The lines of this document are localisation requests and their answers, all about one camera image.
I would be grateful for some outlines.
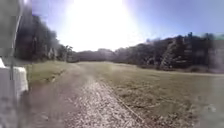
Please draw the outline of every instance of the sky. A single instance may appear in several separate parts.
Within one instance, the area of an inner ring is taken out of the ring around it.
[[[189,32],[224,33],[224,0],[30,0],[74,51],[133,46]]]

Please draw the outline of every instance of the gravel road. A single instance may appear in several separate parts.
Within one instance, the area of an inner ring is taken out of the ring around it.
[[[25,96],[28,103],[21,114],[22,125],[25,128],[143,128],[105,85],[74,65],[53,83],[30,90]]]

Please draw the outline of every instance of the green grass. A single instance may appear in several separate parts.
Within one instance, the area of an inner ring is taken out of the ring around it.
[[[114,93],[147,122],[156,126],[192,127],[208,105],[212,82],[223,75],[163,72],[109,62],[78,65],[109,83]]]
[[[25,65],[29,85],[43,84],[60,75],[69,64],[59,61],[47,61]]]

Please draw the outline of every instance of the foliage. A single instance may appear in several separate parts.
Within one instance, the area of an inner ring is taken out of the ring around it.
[[[146,43],[120,48],[115,52],[110,51],[110,58],[105,58],[105,54],[100,51],[78,52],[74,54],[73,58],[76,58],[75,62],[109,60],[161,70],[187,69],[191,66],[201,66],[212,70],[214,68],[221,69],[224,63],[221,59],[223,42],[224,40],[215,39],[215,36],[210,33],[203,36],[189,33],[186,36],[179,35],[151,42],[147,39]]]
[[[59,44],[56,33],[25,7],[17,32],[15,57],[29,61],[66,60],[68,50],[71,48]]]

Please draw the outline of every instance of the grass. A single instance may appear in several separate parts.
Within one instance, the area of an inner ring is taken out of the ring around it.
[[[69,64],[59,61],[47,61],[25,65],[29,85],[43,84],[60,75]]]
[[[163,72],[109,62],[82,62],[95,76],[109,83],[114,93],[147,122],[161,127],[192,127],[208,106],[214,86],[223,75]]]

